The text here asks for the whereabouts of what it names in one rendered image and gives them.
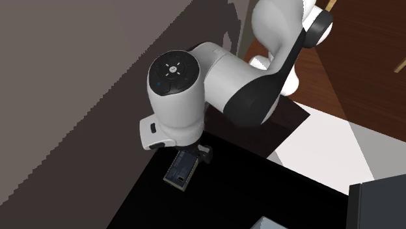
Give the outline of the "dark grey flat electronic device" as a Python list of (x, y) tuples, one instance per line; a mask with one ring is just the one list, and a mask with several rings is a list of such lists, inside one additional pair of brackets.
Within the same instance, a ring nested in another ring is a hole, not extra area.
[(198, 166), (198, 157), (186, 151), (179, 151), (163, 180), (171, 186), (185, 191), (195, 169)]

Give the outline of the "black table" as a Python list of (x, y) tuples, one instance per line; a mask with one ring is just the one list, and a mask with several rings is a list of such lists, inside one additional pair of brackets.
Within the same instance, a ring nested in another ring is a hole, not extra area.
[(210, 163), (186, 190), (164, 181), (176, 156), (158, 149), (107, 229), (250, 229), (267, 217), (287, 229), (345, 229), (347, 195), (205, 133)]

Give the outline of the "dark grey box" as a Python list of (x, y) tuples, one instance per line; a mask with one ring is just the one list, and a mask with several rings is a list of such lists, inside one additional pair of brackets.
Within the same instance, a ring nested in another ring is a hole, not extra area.
[(406, 229), (406, 174), (350, 185), (345, 229)]

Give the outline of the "dark robot stand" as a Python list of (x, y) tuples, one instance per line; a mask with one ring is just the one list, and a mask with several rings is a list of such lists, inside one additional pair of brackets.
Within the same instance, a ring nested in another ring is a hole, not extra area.
[(310, 114), (287, 97), (280, 97), (273, 114), (259, 127), (238, 128), (209, 106), (204, 129), (221, 139), (262, 157), (270, 156)]

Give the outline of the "pale grey flat thing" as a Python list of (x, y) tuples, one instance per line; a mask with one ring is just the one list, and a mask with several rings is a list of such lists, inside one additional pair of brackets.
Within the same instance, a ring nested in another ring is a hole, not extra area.
[(287, 229), (287, 228), (275, 221), (272, 221), (271, 219), (265, 216), (262, 216), (250, 227), (250, 229)]

